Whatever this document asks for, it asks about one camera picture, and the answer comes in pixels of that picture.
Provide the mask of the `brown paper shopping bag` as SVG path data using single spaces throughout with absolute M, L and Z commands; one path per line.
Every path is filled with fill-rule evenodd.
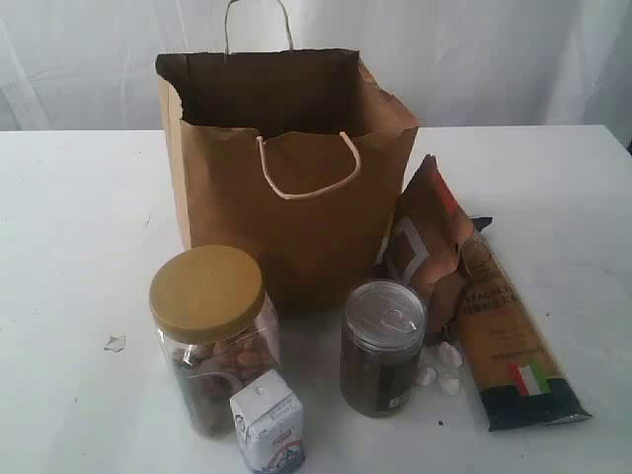
M 186 248 L 247 252 L 283 313 L 372 276 L 419 122 L 358 51 L 161 53 L 155 71 Z

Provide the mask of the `brown coffee pouch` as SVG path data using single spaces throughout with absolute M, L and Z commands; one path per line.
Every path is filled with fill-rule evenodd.
M 461 250 L 475 230 L 428 154 L 398 197 L 379 270 L 412 288 L 428 307 L 425 344 L 448 338 L 468 277 Z

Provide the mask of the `dark clear pull-tab can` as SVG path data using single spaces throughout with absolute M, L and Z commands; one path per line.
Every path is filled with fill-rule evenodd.
M 349 405 L 372 418 L 407 402 L 428 323 L 427 305 L 411 288 L 389 279 L 356 287 L 345 304 L 340 388 Z

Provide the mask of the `clear jar gold lid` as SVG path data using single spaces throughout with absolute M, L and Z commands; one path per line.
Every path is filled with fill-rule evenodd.
M 193 428 L 229 432 L 230 398 L 280 363 L 277 311 L 258 263 L 233 247 L 190 249 L 153 277 L 149 307 Z

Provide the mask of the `white pebble left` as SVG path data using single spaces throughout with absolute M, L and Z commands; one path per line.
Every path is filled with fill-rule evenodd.
M 432 386 L 437 379 L 437 372 L 434 367 L 423 364 L 418 368 L 415 383 L 420 387 Z

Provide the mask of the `small white milk carton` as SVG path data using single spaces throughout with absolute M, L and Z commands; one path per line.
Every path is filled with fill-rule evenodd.
M 293 473 L 305 460 L 303 405 L 271 369 L 230 398 L 238 445 L 253 473 Z

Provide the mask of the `white pebble lower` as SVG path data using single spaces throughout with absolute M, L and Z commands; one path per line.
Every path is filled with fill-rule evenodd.
M 460 392 L 461 382 L 458 377 L 443 375 L 438 379 L 438 384 L 442 393 L 447 396 L 455 397 Z

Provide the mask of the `spaghetti packet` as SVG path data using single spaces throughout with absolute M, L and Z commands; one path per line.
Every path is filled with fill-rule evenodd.
M 453 334 L 470 367 L 489 430 L 591 419 L 477 230 L 461 247 L 459 270 L 465 285 L 456 304 Z

